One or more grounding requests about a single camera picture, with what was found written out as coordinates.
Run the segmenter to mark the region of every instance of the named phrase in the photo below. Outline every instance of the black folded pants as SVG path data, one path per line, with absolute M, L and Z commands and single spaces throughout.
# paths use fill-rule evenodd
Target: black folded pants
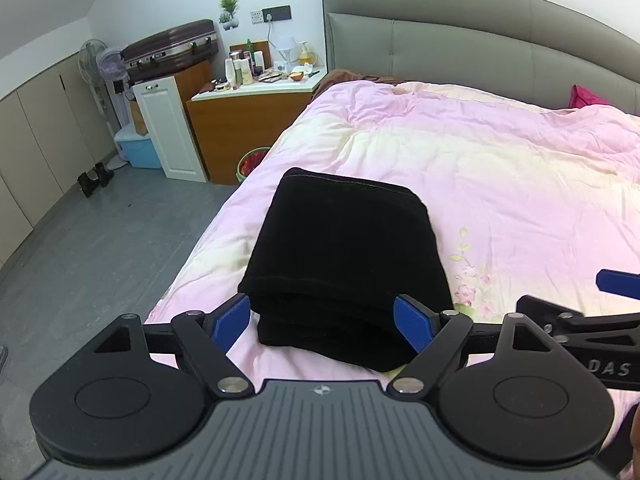
M 258 339 L 381 372 L 409 362 L 398 294 L 452 308 L 424 204 L 407 188 L 292 168 L 278 184 L 238 292 Z

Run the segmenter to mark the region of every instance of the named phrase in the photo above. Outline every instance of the floral pattern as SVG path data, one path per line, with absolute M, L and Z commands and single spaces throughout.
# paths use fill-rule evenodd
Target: floral pattern
M 480 266 L 471 264 L 468 252 L 471 244 L 466 241 L 467 230 L 460 229 L 460 243 L 455 244 L 456 254 L 450 258 L 460 264 L 455 274 L 455 291 L 453 293 L 454 307 L 457 311 L 471 316 L 476 321 L 500 322 L 502 316 L 496 312 L 492 301 L 491 274 L 486 263 Z

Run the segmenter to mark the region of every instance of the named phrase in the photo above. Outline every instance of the suitcase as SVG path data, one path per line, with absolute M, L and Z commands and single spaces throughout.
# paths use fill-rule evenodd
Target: suitcase
M 198 20 L 168 28 L 136 41 L 120 55 L 130 85 L 185 70 L 218 51 L 218 38 L 211 20 Z

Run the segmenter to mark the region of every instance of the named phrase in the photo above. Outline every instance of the printed flower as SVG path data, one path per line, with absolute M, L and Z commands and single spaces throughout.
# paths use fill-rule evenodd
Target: printed flower
M 476 298 L 476 290 L 466 285 L 459 285 L 454 296 L 456 297 L 456 303 L 471 306 L 472 301 Z
M 495 305 L 491 301 L 483 301 L 478 306 L 478 315 L 481 319 L 491 317 L 495 312 Z

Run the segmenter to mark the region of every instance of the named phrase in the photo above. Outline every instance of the bed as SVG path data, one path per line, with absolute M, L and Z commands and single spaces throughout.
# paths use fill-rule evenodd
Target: bed
M 543 0 L 322 4 L 330 70 L 409 82 L 348 82 L 315 99 L 225 203 L 147 322 L 210 312 L 236 293 L 293 166 L 416 193 L 456 308 L 475 320 L 499 322 L 523 294 L 588 316 L 638 310 L 597 291 L 594 277 L 640 270 L 640 45 Z M 616 108 L 564 110 L 574 84 Z M 256 389 L 265 378 L 390 379 L 262 346 L 255 316 L 228 355 Z M 612 396 L 619 423 L 638 395 Z

